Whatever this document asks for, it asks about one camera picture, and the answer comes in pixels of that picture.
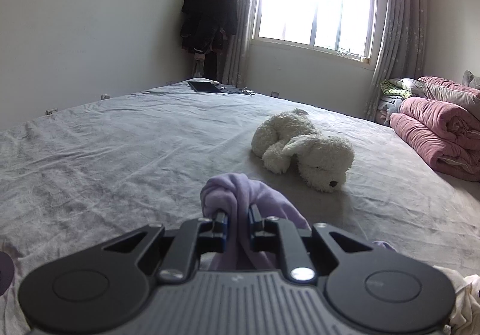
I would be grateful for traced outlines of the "purple garment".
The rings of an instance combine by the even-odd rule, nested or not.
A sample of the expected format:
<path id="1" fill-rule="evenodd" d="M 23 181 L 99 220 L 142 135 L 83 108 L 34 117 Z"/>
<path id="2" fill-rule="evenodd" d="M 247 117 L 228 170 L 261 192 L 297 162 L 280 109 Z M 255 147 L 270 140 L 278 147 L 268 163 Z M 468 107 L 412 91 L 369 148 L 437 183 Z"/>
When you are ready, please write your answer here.
<path id="1" fill-rule="evenodd" d="M 210 271 L 267 271 L 278 266 L 274 254 L 251 250 L 248 210 L 252 205 L 258 207 L 263 217 L 289 219 L 296 227 L 310 229 L 307 220 L 282 193 L 245 174 L 226 173 L 210 178 L 201 190 L 200 199 L 205 217 L 224 211 L 230 224 L 226 250 L 212 256 Z"/>

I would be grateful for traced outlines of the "white garment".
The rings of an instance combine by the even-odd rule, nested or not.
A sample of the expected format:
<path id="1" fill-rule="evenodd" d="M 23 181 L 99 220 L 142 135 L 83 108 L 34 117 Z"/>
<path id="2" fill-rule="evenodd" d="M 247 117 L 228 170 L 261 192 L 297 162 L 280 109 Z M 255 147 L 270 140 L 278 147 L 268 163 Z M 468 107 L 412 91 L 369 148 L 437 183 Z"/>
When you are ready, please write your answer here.
<path id="1" fill-rule="evenodd" d="M 473 274 L 463 277 L 458 271 L 450 268 L 441 266 L 434 266 L 434 268 L 443 272 L 449 278 L 456 294 L 454 308 L 443 332 L 452 335 L 479 335 L 479 275 Z"/>

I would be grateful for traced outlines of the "dark clothes on rack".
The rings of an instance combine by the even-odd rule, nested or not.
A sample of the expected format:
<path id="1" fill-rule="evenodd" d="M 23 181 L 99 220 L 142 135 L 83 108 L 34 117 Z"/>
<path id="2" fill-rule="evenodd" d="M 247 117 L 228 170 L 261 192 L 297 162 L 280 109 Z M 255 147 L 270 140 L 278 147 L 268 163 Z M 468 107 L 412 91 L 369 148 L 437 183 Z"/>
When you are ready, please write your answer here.
<path id="1" fill-rule="evenodd" d="M 181 45 L 190 53 L 222 51 L 227 39 L 237 33 L 235 0 L 184 0 Z"/>

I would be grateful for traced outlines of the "white plush dog toy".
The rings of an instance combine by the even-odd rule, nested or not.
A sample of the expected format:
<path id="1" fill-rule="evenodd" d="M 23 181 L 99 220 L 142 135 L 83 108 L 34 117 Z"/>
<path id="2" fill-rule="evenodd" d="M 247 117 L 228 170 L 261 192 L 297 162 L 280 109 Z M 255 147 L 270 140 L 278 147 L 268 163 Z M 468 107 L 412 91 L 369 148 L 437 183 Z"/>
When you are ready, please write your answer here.
<path id="1" fill-rule="evenodd" d="M 305 183 L 317 191 L 332 193 L 346 183 L 355 151 L 340 136 L 325 136 L 305 110 L 275 114 L 259 125 L 251 140 L 251 150 L 264 167 L 284 174 L 296 162 Z"/>

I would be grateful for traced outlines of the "grey bed sheet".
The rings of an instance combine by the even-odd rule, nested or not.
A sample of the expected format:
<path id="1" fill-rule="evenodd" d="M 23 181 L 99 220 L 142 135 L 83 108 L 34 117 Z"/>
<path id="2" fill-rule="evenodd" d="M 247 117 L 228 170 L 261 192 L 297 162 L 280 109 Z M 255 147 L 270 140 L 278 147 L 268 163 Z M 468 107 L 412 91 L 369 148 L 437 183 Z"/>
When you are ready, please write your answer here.
<path id="1" fill-rule="evenodd" d="M 17 302 L 33 269 L 160 222 L 201 215 L 200 191 L 236 172 L 326 222 L 400 253 L 479 271 L 479 184 L 439 175 L 389 127 L 309 106 L 327 136 L 352 142 L 355 160 L 336 193 L 306 186 L 295 167 L 266 170 L 251 152 L 256 128 L 294 102 L 256 94 L 203 94 L 185 83 L 59 111 L 1 133 L 1 249 L 16 266 L 1 297 L 1 331 L 28 326 Z"/>

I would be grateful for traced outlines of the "black tablet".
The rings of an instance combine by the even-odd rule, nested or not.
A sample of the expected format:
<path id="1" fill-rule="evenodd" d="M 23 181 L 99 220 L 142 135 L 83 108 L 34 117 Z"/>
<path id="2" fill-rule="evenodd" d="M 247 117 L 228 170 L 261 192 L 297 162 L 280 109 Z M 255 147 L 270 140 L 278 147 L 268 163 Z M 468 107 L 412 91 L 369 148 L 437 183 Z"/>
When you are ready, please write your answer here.
<path id="1" fill-rule="evenodd" d="M 222 93 L 222 90 L 211 82 L 188 81 L 188 85 L 196 93 Z"/>

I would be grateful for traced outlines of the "floral bedding pile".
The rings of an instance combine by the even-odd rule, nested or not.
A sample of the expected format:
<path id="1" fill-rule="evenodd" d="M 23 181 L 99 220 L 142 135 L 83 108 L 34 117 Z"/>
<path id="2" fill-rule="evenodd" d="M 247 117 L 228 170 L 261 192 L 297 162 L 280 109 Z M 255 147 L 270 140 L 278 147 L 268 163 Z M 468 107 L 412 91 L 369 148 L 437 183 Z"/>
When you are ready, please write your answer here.
<path id="1" fill-rule="evenodd" d="M 423 83 L 409 78 L 383 80 L 380 89 L 375 122 L 383 126 L 389 126 L 390 116 L 400 110 L 404 100 L 425 96 Z"/>

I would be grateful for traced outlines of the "pink folded quilt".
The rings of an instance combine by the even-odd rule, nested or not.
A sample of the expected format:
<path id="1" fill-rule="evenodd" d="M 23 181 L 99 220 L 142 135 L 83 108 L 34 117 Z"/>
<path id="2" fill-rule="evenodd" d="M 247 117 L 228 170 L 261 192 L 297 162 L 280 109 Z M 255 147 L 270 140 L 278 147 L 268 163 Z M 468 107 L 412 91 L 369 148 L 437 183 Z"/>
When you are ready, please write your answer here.
<path id="1" fill-rule="evenodd" d="M 479 120 L 465 108 L 410 97 L 391 114 L 390 126 L 434 171 L 479 180 Z"/>

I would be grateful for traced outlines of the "right grey curtain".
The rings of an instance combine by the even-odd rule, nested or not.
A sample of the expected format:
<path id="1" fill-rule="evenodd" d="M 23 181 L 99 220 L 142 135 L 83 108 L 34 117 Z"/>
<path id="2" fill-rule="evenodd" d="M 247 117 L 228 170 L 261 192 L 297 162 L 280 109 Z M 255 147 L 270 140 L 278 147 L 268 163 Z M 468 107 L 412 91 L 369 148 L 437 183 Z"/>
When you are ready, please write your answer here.
<path id="1" fill-rule="evenodd" d="M 364 111 L 369 121 L 375 119 L 381 82 L 422 77 L 427 19 L 427 0 L 386 0 L 382 40 Z"/>

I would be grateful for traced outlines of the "grey curtain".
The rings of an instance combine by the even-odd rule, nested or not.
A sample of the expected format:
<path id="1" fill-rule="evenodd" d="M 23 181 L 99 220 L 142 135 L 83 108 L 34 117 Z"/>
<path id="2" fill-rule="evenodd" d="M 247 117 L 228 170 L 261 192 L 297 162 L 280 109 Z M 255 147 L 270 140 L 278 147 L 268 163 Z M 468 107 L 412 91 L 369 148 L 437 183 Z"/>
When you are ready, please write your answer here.
<path id="1" fill-rule="evenodd" d="M 236 33 L 227 39 L 224 52 L 220 55 L 218 74 L 223 84 L 244 88 L 247 85 L 247 58 L 253 37 L 255 0 L 233 0 L 236 11 Z"/>
<path id="2" fill-rule="evenodd" d="M 427 0 L 386 0 L 382 40 L 364 111 L 369 121 L 375 119 L 381 82 L 422 77 L 427 19 Z"/>

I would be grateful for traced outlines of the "pink grey pillow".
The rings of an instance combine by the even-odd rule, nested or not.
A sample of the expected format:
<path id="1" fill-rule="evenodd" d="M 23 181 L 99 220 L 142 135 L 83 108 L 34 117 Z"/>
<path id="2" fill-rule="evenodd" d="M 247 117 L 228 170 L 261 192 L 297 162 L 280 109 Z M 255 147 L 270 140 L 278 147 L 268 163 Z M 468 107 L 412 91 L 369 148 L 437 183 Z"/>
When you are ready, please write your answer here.
<path id="1" fill-rule="evenodd" d="M 424 94 L 429 99 L 450 102 L 466 110 L 479 110 L 479 90 L 461 85 L 453 80 L 435 76 L 422 76 Z"/>

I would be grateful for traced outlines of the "window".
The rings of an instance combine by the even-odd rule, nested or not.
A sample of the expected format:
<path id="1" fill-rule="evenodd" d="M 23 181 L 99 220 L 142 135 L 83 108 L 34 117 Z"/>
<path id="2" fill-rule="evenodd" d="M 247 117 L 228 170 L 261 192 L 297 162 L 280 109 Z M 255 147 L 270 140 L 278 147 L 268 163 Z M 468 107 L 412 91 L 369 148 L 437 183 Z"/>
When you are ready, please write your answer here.
<path id="1" fill-rule="evenodd" d="M 258 0 L 254 37 L 371 62 L 377 0 Z"/>

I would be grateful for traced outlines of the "left grey curtain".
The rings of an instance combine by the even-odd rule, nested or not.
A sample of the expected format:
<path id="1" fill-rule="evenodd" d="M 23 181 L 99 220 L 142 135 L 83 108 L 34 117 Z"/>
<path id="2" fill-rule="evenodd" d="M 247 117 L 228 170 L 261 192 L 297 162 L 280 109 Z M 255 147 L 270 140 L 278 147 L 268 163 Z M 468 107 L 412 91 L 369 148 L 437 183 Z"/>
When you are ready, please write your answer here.
<path id="1" fill-rule="evenodd" d="M 236 11 L 236 33 L 227 39 L 224 52 L 220 55 L 218 74 L 223 84 L 244 88 L 247 85 L 247 58 L 253 37 L 255 0 L 233 0 Z"/>

